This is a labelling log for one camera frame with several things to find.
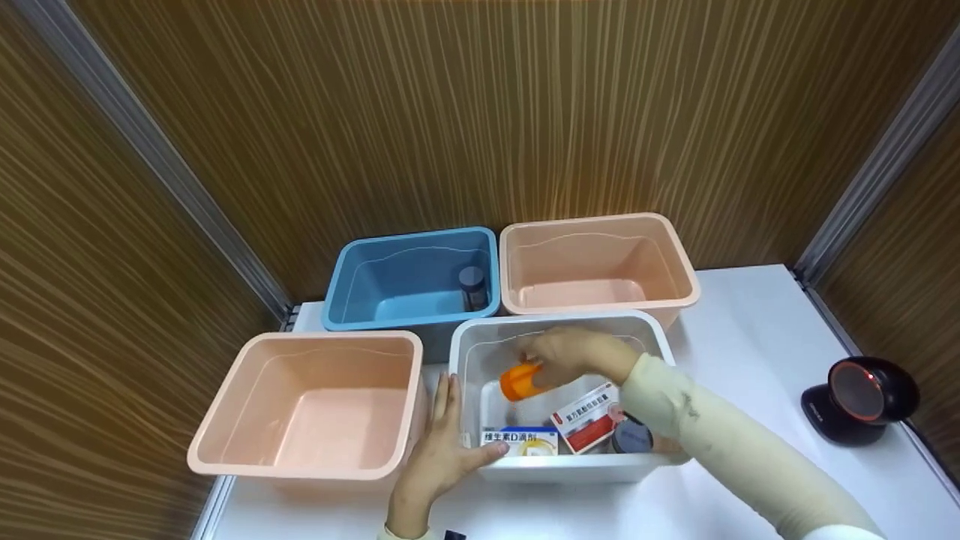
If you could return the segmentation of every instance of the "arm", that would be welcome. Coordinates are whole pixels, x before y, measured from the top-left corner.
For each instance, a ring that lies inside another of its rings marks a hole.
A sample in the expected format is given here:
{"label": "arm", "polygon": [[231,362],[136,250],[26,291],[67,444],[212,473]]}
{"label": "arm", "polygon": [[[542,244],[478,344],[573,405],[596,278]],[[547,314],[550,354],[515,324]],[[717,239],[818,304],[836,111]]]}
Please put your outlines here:
{"label": "arm", "polygon": [[584,373],[620,385],[620,401],[631,415],[677,440],[783,538],[829,538],[843,527],[853,528],[848,538],[880,535],[863,507],[803,454],[659,358],[637,359],[619,339],[578,328],[551,329],[523,349],[543,365],[536,386],[559,386]]}
{"label": "arm", "polygon": [[628,412],[676,439],[783,538],[831,525],[880,534],[863,507],[803,454],[659,358],[641,356],[622,387]]}
{"label": "arm", "polygon": [[430,507],[461,479],[507,453],[505,442],[464,448],[460,442],[462,397],[457,376],[437,382],[433,415],[396,480],[387,523],[377,540],[436,540],[427,528]]}

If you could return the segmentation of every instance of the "wood grain wall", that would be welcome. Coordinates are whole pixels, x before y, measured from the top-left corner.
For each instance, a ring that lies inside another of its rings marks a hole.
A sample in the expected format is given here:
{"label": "wood grain wall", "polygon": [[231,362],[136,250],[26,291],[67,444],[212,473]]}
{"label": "wood grain wall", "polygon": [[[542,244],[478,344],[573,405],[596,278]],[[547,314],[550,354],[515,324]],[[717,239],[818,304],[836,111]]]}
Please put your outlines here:
{"label": "wood grain wall", "polygon": [[188,537],[186,447],[276,323],[7,2],[0,192],[0,538]]}
{"label": "wood grain wall", "polygon": [[960,479],[960,110],[816,288],[857,346],[917,379],[914,421]]}
{"label": "wood grain wall", "polygon": [[652,209],[793,262],[955,0],[72,0],[297,300],[384,233]]}

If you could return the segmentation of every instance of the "blue plastic bin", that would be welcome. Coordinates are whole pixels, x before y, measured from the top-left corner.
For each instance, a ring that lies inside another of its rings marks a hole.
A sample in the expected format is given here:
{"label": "blue plastic bin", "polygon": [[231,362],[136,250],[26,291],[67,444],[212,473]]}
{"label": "blue plastic bin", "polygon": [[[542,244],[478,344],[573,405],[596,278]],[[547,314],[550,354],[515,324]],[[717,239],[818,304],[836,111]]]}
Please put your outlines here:
{"label": "blue plastic bin", "polygon": [[[487,307],[467,310],[458,274],[486,273]],[[354,240],[337,258],[326,291],[329,331],[406,329],[423,342],[423,361],[446,362],[450,337],[468,320],[500,308],[496,238],[483,227]]]}

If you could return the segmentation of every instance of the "orange pill bottle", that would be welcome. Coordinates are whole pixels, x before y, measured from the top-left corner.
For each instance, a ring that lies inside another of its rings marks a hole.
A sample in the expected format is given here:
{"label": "orange pill bottle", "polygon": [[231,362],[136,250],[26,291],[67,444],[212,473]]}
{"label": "orange pill bottle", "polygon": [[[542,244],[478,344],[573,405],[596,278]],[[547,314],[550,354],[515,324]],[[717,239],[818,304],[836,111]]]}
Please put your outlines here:
{"label": "orange pill bottle", "polygon": [[540,364],[523,363],[510,368],[500,376],[500,391],[508,400],[518,402],[550,390],[549,387],[534,385],[534,374],[542,367]]}

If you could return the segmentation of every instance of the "person's left hand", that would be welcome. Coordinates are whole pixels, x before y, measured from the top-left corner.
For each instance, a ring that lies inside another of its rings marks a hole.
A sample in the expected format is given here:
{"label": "person's left hand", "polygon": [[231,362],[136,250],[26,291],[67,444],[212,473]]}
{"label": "person's left hand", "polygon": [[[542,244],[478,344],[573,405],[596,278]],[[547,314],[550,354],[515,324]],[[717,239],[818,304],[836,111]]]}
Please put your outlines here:
{"label": "person's left hand", "polygon": [[430,506],[461,479],[507,453],[505,442],[464,448],[460,442],[460,382],[440,375],[433,417],[414,447],[390,497],[387,529],[400,538],[420,538],[427,531]]}

